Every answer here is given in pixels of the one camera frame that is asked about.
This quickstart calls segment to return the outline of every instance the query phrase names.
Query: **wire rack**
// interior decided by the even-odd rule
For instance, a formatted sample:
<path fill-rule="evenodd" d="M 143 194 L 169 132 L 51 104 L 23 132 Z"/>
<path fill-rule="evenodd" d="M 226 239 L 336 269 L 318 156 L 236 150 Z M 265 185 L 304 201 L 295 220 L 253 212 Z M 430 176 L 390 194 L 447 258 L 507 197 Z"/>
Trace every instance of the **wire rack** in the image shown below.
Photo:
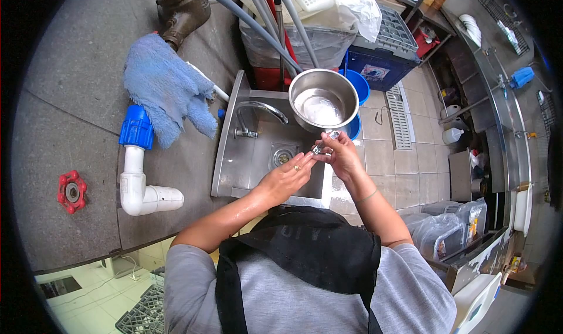
<path fill-rule="evenodd" d="M 530 50 L 530 46 L 526 43 L 524 36 L 520 33 L 520 30 L 514 26 L 514 20 L 512 20 L 503 10 L 503 8 L 496 3 L 494 0 L 478 0 L 479 3 L 485 8 L 489 15 L 495 20 L 495 22 L 501 21 L 504 26 L 508 27 L 516 35 L 516 40 L 518 41 L 518 46 L 514 48 L 518 56 L 523 55 L 525 52 Z"/>
<path fill-rule="evenodd" d="M 538 97 L 539 109 L 542 112 L 543 124 L 545 125 L 545 135 L 549 139 L 551 136 L 551 126 L 555 124 L 555 107 L 551 94 L 542 92 L 543 100 Z"/>
<path fill-rule="evenodd" d="M 162 334 L 165 331 L 164 297 L 162 288 L 151 285 L 135 307 L 119 318 L 117 330 L 123 334 Z"/>
<path fill-rule="evenodd" d="M 543 92 L 543 99 L 538 96 L 539 109 L 542 113 L 542 121 L 545 127 L 545 136 L 540 135 L 537 138 L 538 143 L 538 155 L 541 158 L 547 159 L 549 141 L 551 136 L 552 125 L 556 123 L 555 107 L 553 106 L 553 100 L 551 94 Z"/>

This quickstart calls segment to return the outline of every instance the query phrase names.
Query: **faucet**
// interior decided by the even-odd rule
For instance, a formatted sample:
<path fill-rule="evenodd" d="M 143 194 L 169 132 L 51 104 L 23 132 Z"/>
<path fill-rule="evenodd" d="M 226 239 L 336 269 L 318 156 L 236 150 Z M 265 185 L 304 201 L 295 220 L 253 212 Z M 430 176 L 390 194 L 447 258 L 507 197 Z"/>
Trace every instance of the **faucet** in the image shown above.
<path fill-rule="evenodd" d="M 237 127 L 235 129 L 235 137 L 242 136 L 242 137 L 245 137 L 245 138 L 254 138 L 254 139 L 256 139 L 258 137 L 257 132 L 250 131 L 248 129 L 248 127 L 244 123 L 242 113 L 240 112 L 243 108 L 248 107 L 248 106 L 258 108 L 258 109 L 262 109 L 263 111 L 266 111 L 266 112 L 272 114 L 274 117 L 278 118 L 278 120 L 284 125 L 289 122 L 287 117 L 282 112 L 280 112 L 278 109 L 274 108 L 271 105 L 268 105 L 268 104 L 262 103 L 262 102 L 258 102 L 258 101 L 244 101 L 244 102 L 242 102 L 242 103 L 240 103 L 236 106 L 236 118 L 239 120 L 239 125 L 242 128 Z"/>
<path fill-rule="evenodd" d="M 523 130 L 523 131 L 515 131 L 515 132 L 514 132 L 514 136 L 516 136 L 517 138 L 520 138 L 520 137 L 522 137 L 521 135 L 522 135 L 523 133 L 526 134 L 526 138 L 527 138 L 528 140 L 529 140 L 530 138 L 536 137 L 536 133 L 529 133 L 529 132 L 524 131 L 524 130 Z"/>

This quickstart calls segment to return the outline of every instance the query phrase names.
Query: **gray plastic crate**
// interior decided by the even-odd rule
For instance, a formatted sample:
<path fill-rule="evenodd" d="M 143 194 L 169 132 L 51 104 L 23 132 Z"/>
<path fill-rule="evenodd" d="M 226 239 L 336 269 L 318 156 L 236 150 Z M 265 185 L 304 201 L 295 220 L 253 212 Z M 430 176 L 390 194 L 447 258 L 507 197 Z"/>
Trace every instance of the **gray plastic crate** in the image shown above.
<path fill-rule="evenodd" d="M 161 275 L 165 273 L 165 267 L 159 267 L 150 272 L 150 279 L 153 284 L 165 288 L 165 278 Z"/>
<path fill-rule="evenodd" d="M 380 5 L 379 9 L 383 20 L 376 41 L 370 42 L 358 33 L 352 44 L 367 49 L 383 48 L 392 51 L 394 56 L 412 59 L 417 52 L 418 44 L 406 27 L 405 21 L 401 19 L 401 15 L 397 11 L 391 8 Z"/>
<path fill-rule="evenodd" d="M 164 298 L 162 288 L 151 285 L 135 307 L 119 318 L 116 329 L 124 334 L 162 334 L 165 331 Z"/>

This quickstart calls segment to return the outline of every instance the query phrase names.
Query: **faucet spout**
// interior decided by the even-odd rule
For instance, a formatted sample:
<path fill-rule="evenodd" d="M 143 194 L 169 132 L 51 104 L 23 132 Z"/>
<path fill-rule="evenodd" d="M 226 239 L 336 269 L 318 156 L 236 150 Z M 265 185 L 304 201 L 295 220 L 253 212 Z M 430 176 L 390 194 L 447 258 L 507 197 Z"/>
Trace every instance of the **faucet spout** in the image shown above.
<path fill-rule="evenodd" d="M 255 131 L 250 131 L 246 126 L 246 124 L 244 123 L 241 110 L 245 107 L 254 107 L 254 108 L 262 109 L 263 111 L 268 112 L 272 114 L 274 117 L 278 118 L 278 120 L 282 124 L 287 124 L 289 122 L 289 120 L 284 115 L 284 113 L 280 112 L 277 108 L 274 108 L 271 105 L 258 101 L 244 101 L 236 106 L 236 118 L 238 119 L 241 128 L 235 129 L 235 136 L 242 136 L 246 138 L 255 138 L 255 139 L 258 137 L 258 133 Z"/>

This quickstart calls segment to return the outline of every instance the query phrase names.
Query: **sticker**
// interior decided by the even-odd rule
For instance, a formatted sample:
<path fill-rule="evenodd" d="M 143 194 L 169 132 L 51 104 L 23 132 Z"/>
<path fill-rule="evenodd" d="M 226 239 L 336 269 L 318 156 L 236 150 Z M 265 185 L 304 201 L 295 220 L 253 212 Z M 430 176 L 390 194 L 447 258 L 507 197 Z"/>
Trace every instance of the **sticker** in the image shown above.
<path fill-rule="evenodd" d="M 383 80 L 383 78 L 389 73 L 389 71 L 391 70 L 366 64 L 360 74 L 374 80 Z"/>

